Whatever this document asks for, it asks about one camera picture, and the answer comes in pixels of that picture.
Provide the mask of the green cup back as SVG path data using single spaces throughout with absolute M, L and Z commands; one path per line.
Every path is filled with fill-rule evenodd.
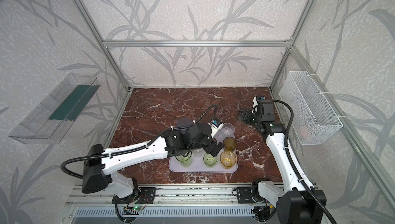
M 211 154 L 206 153 L 203 156 L 203 162 L 207 167 L 213 167 L 217 164 L 218 162 L 218 157 L 217 156 L 212 156 Z

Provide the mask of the amber faceted cup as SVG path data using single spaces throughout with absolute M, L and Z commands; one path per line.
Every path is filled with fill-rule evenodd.
M 237 157 L 234 152 L 229 150 L 224 150 L 220 155 L 220 161 L 225 169 L 230 169 L 236 165 Z

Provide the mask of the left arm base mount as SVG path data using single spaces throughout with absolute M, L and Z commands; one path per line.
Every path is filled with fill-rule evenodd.
M 112 204 L 153 204 L 155 194 L 155 187 L 141 187 L 137 196 L 128 196 L 126 198 L 117 198 L 114 196 Z

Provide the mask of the grey-blue plastic cup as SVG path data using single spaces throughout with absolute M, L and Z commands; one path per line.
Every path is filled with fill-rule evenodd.
M 193 122 L 188 118 L 181 118 L 176 122 L 176 127 L 185 127 L 193 124 Z

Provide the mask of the light green plastic cup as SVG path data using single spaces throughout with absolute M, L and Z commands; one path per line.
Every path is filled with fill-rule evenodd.
M 175 158 L 183 167 L 189 167 L 192 163 L 192 153 L 187 153 L 186 155 L 178 155 Z

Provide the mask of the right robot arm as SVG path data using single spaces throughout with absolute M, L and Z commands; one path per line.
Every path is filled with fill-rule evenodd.
M 283 187 L 268 181 L 256 181 L 251 186 L 255 202 L 267 201 L 274 204 L 279 222 L 282 224 L 320 224 L 323 217 L 335 224 L 336 220 L 326 208 L 327 198 L 322 190 L 317 190 L 307 178 L 291 147 L 289 133 L 294 112 L 289 104 L 278 101 L 290 112 L 287 125 L 277 122 L 274 117 L 274 103 L 256 96 L 251 110 L 241 109 L 238 120 L 255 127 L 271 150 L 281 174 Z

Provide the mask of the clear cup back row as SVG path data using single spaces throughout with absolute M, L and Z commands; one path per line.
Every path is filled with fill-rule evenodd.
M 203 149 L 194 150 L 192 152 L 192 155 L 194 157 L 202 157 L 202 156 L 204 156 L 204 154 L 205 154 L 205 151 Z

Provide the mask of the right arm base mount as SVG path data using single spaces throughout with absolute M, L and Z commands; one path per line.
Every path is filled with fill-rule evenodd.
M 236 198 L 238 203 L 259 203 L 257 198 L 257 189 L 255 187 L 237 187 Z

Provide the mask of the clear faceted cup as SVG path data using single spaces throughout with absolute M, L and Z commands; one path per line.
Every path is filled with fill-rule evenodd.
M 224 123 L 222 128 L 220 129 L 223 136 L 226 137 L 235 137 L 235 127 L 230 123 Z

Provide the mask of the brown olive textured cup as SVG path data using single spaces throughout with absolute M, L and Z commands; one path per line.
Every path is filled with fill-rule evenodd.
M 225 151 L 234 152 L 236 150 L 237 141 L 236 141 L 235 138 L 233 138 L 233 137 L 226 137 L 223 140 L 223 143 L 224 143 L 224 150 Z

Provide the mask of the lilac plastic tray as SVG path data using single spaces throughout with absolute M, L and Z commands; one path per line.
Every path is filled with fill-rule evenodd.
M 192 163 L 189 167 L 183 167 L 181 164 L 176 160 L 175 157 L 170 158 L 169 160 L 169 169 L 172 172 L 189 172 L 189 173 L 234 173 L 238 169 L 238 161 L 236 162 L 236 165 L 230 169 L 225 169 L 220 161 L 220 155 L 224 151 L 224 148 L 220 150 L 220 152 L 217 154 L 218 157 L 218 162 L 215 166 L 213 167 L 207 167 L 204 162 L 203 162 L 203 156 L 202 157 L 194 157 L 192 155 Z

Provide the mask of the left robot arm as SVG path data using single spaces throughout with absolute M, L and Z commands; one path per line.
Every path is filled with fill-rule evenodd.
M 195 122 L 187 126 L 167 129 L 154 139 L 130 146 L 104 149 L 101 144 L 90 148 L 88 155 L 63 162 L 62 172 L 82 180 L 82 193 L 107 191 L 119 198 L 136 197 L 137 182 L 119 170 L 146 161 L 176 156 L 189 156 L 203 149 L 216 156 L 224 144 L 214 139 L 223 128 L 220 121 Z

